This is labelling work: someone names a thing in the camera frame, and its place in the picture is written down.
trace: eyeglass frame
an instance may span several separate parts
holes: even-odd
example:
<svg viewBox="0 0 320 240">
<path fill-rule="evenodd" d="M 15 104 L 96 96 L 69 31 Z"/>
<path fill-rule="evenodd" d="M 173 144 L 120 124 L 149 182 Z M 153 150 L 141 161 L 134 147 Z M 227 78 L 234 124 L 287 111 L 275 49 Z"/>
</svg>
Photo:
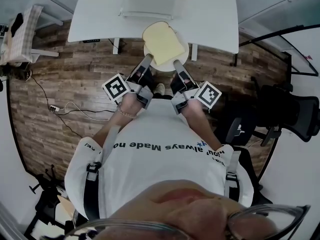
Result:
<svg viewBox="0 0 320 240">
<path fill-rule="evenodd" d="M 232 218 L 238 217 L 238 216 L 243 216 L 246 214 L 253 214 L 257 212 L 282 212 L 282 213 L 287 213 L 289 215 L 294 216 L 293 222 L 278 232 L 276 235 L 270 236 L 268 238 L 265 238 L 263 240 L 279 240 L 285 235 L 287 235 L 289 232 L 291 232 L 293 229 L 293 232 L 291 233 L 290 237 L 288 238 L 291 239 L 291 237 L 294 235 L 294 233 L 297 231 L 299 228 L 300 224 L 304 220 L 306 214 L 308 213 L 310 209 L 310 205 L 305 205 L 305 206 L 289 206 L 289 205 L 281 205 L 281 204 L 260 204 L 260 205 L 255 205 L 249 208 L 246 208 L 241 211 L 237 211 L 235 213 L 232 213 L 228 216 L 227 218 L 227 224 L 226 224 L 226 232 L 229 233 L 233 238 L 237 239 L 231 229 L 229 228 L 228 221 Z M 89 221 L 73 230 L 71 230 L 69 233 L 67 233 L 64 236 L 64 239 L 70 236 L 74 236 L 74 233 L 76 233 L 78 230 L 81 230 L 83 228 L 88 228 L 88 227 L 99 227 L 99 226 L 106 226 L 106 227 L 124 227 L 124 228 L 135 228 L 135 229 L 153 229 L 155 231 L 158 230 L 168 230 L 171 232 L 177 232 L 186 237 L 186 240 L 193 240 L 191 236 L 189 236 L 186 232 L 183 230 L 176 228 L 171 225 L 167 225 L 165 223 L 160 223 L 156 221 L 134 221 L 134 220 L 122 220 L 122 219 L 98 219 L 94 221 Z"/>
</svg>

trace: nose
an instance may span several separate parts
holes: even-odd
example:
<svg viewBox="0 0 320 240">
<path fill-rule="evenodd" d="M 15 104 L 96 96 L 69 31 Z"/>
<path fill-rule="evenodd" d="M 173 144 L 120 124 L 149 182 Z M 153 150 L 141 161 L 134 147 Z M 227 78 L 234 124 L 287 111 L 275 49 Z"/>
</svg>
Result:
<svg viewBox="0 0 320 240">
<path fill-rule="evenodd" d="M 165 223 L 195 240 L 225 240 L 227 210 L 214 199 L 199 199 L 170 212 Z"/>
</svg>

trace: toy bread slice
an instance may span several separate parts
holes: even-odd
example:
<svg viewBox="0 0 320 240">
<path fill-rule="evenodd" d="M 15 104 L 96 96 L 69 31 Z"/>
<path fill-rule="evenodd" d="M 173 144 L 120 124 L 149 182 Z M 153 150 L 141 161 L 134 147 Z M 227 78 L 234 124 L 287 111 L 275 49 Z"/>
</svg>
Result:
<svg viewBox="0 0 320 240">
<path fill-rule="evenodd" d="M 142 38 L 158 66 L 186 51 L 174 30 L 164 21 L 156 22 L 147 27 Z"/>
</svg>

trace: black and white square marker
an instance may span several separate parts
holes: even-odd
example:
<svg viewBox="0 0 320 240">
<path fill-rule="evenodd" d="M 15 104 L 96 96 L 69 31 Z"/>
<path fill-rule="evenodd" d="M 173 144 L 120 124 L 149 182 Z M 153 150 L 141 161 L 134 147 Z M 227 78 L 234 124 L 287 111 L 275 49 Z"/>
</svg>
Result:
<svg viewBox="0 0 320 240">
<path fill-rule="evenodd" d="M 206 81 L 202 88 L 196 93 L 195 98 L 206 105 L 209 109 L 212 109 L 221 94 L 221 91 Z"/>
<path fill-rule="evenodd" d="M 120 74 L 116 74 L 114 77 L 106 81 L 102 85 L 102 89 L 113 102 L 130 91 L 128 85 L 122 79 Z"/>
</svg>

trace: round plate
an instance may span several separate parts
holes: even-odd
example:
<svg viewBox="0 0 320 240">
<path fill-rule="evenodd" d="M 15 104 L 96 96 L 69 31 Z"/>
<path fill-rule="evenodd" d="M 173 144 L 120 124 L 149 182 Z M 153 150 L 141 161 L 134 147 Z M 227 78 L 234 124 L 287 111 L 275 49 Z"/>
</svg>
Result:
<svg viewBox="0 0 320 240">
<path fill-rule="evenodd" d="M 162 72 L 171 72 L 171 71 L 175 71 L 175 67 L 174 67 L 174 61 L 179 60 L 182 65 L 186 63 L 188 57 L 189 57 L 189 44 L 182 38 L 182 36 L 177 32 L 174 31 L 176 34 L 176 37 L 178 38 L 180 44 L 182 44 L 182 46 L 185 49 L 185 52 L 180 54 L 179 56 L 176 56 L 170 60 L 168 60 L 167 62 L 161 64 L 161 65 L 157 65 L 155 60 L 153 59 L 150 66 L 155 68 L 156 70 L 162 71 Z M 149 49 L 146 47 L 146 45 L 144 45 L 144 55 L 147 54 L 151 54 L 151 52 L 149 51 Z"/>
</svg>

